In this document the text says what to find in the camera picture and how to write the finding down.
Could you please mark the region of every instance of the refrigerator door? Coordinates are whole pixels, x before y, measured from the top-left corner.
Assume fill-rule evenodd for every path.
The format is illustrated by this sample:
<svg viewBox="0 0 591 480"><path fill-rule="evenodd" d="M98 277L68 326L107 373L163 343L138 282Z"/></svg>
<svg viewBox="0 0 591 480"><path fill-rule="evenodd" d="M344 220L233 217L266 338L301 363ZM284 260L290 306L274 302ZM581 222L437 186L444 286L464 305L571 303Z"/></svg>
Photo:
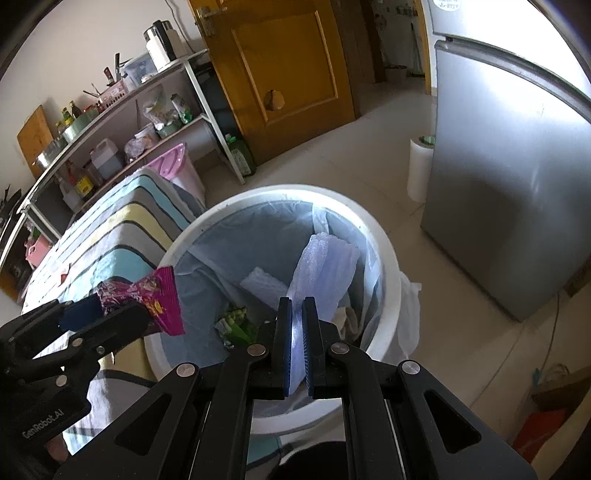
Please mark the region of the refrigerator door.
<svg viewBox="0 0 591 480"><path fill-rule="evenodd" d="M591 253L591 105L501 51L460 41L436 49L437 141L421 226L525 320Z"/></svg>
<svg viewBox="0 0 591 480"><path fill-rule="evenodd" d="M512 52L591 98L591 84L552 23L527 0L429 0L433 33Z"/></svg>

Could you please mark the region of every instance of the green bottle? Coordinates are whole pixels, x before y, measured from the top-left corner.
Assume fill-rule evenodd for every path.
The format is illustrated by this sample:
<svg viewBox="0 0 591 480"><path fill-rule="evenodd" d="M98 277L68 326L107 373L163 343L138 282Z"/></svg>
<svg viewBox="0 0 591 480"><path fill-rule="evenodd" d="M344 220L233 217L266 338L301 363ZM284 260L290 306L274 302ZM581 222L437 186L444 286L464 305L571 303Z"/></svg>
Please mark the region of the green bottle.
<svg viewBox="0 0 591 480"><path fill-rule="evenodd" d="M66 127L69 127L72 123L74 123L74 119L66 107L63 108L61 114L64 116L64 124L66 124Z"/></svg>
<svg viewBox="0 0 591 480"><path fill-rule="evenodd" d="M243 177L249 177L256 172L256 165L252 159L251 151L244 143L244 140L236 138L230 134L226 134L226 143L228 148L238 164L238 169Z"/></svg>

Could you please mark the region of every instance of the white plastic bag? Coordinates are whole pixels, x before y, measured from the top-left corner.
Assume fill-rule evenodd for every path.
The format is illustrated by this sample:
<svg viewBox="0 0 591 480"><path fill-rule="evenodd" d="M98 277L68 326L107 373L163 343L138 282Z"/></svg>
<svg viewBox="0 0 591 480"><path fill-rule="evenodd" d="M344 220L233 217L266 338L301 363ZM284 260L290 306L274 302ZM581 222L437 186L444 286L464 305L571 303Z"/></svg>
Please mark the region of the white plastic bag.
<svg viewBox="0 0 591 480"><path fill-rule="evenodd" d="M240 282L240 286L275 311L279 307L279 299L287 295L285 284L272 275L269 275L261 267L255 267Z"/></svg>
<svg viewBox="0 0 591 480"><path fill-rule="evenodd" d="M421 306L418 293L422 285L412 283L403 272L400 272L400 281L402 291L396 337L382 360L391 365L408 359L417 348L419 339Z"/></svg>
<svg viewBox="0 0 591 480"><path fill-rule="evenodd" d="M290 394L306 376L301 327L302 302L306 297L314 297L318 318L331 321L340 299L351 285L358 258L357 247L328 233L312 235L304 248L287 291L293 308Z"/></svg>

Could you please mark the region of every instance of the wooden door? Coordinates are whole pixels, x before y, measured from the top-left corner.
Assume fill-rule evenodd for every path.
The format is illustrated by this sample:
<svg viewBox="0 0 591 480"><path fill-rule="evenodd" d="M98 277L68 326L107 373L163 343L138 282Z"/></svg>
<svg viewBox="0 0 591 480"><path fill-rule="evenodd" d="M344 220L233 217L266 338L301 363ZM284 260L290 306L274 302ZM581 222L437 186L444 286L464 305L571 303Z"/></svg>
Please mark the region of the wooden door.
<svg viewBox="0 0 591 480"><path fill-rule="evenodd" d="M354 120L330 0L189 3L256 163Z"/></svg>

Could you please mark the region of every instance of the white wall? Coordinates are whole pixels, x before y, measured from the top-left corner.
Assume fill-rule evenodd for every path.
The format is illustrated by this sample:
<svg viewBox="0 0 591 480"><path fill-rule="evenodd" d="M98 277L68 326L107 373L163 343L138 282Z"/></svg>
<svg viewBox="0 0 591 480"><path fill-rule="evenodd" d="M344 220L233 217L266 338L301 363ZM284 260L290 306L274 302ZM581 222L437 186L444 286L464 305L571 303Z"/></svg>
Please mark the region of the white wall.
<svg viewBox="0 0 591 480"><path fill-rule="evenodd" d="M203 48L187 1L169 1L191 46ZM155 20L178 29L164 0L63 0L39 23L0 80L0 190L34 183L17 133L35 108L43 105L53 131L71 100L93 103L82 90L105 88L103 69L115 74L116 52L121 60L145 53L143 33Z"/></svg>
<svg viewBox="0 0 591 480"><path fill-rule="evenodd" d="M17 303L0 290L0 327L21 314Z"/></svg>

